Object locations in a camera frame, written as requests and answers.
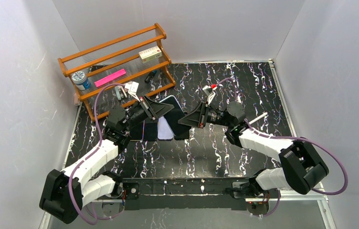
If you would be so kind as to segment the black phone case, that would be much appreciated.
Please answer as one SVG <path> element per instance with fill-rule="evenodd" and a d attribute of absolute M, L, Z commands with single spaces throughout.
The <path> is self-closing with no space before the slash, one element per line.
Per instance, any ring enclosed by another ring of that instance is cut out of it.
<path fill-rule="evenodd" d="M 174 139 L 175 140 L 187 140 L 187 139 L 189 139 L 189 136 L 190 136 L 189 131 L 185 131 L 179 135 L 175 135 Z"/>

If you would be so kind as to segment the lavender phone case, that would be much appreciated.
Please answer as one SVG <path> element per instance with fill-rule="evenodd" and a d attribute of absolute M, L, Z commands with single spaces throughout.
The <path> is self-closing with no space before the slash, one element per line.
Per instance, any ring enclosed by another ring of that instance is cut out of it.
<path fill-rule="evenodd" d="M 164 117 L 160 117 L 157 127 L 157 139 L 160 141 L 171 141 L 174 138 L 174 134 Z"/>

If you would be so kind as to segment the light blue phone case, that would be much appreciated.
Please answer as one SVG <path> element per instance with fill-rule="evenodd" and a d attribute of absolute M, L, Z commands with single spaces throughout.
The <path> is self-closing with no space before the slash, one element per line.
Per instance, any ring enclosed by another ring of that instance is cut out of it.
<path fill-rule="evenodd" d="M 177 98 L 173 95 L 167 96 L 166 98 L 160 100 L 161 103 L 179 105 Z"/>

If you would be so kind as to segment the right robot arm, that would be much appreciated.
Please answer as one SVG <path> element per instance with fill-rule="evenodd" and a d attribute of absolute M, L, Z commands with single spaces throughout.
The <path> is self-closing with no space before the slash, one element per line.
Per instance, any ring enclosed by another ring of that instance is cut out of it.
<path fill-rule="evenodd" d="M 223 111 L 200 102 L 178 123 L 194 128 L 203 128 L 207 123 L 226 126 L 225 136 L 231 144 L 255 150 L 281 164 L 280 168 L 258 171 L 235 191 L 258 195 L 275 188 L 291 188 L 305 195 L 329 174 L 327 165 L 308 140 L 269 136 L 250 127 L 245 119 L 243 106 L 238 102 L 230 102 Z"/>

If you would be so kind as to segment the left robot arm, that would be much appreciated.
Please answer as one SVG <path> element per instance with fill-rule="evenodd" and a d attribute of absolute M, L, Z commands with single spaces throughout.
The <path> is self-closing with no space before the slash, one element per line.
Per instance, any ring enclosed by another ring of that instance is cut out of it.
<path fill-rule="evenodd" d="M 140 97 L 127 110 L 120 105 L 112 107 L 99 143 L 72 165 L 47 174 L 39 201 L 40 209 L 65 224 L 81 217 L 88 224 L 95 225 L 98 218 L 90 220 L 85 217 L 83 207 L 101 196 L 112 194 L 122 180 L 113 172 L 104 172 L 97 178 L 94 175 L 127 148 L 134 127 L 145 120 L 158 121 L 173 109 L 172 104 L 156 102 L 147 96 Z"/>

